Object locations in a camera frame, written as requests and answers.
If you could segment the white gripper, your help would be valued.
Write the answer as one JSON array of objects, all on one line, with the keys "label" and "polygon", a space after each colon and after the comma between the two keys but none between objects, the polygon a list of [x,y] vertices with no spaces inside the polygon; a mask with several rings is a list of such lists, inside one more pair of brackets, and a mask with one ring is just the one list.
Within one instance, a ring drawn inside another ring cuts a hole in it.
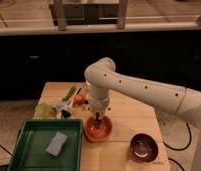
[{"label": "white gripper", "polygon": [[90,99],[90,112],[92,117],[95,119],[96,123],[99,123],[99,126],[103,124],[103,117],[105,116],[106,109],[109,105],[109,99]]}]

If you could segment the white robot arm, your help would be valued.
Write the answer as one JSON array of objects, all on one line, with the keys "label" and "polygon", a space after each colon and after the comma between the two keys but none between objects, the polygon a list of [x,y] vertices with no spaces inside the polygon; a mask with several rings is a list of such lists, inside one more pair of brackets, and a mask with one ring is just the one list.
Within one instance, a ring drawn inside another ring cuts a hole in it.
[{"label": "white robot arm", "polygon": [[88,101],[94,117],[102,119],[109,105],[109,91],[114,90],[153,108],[173,114],[200,130],[191,171],[201,171],[201,92],[116,72],[110,58],[102,58],[84,71],[90,84]]}]

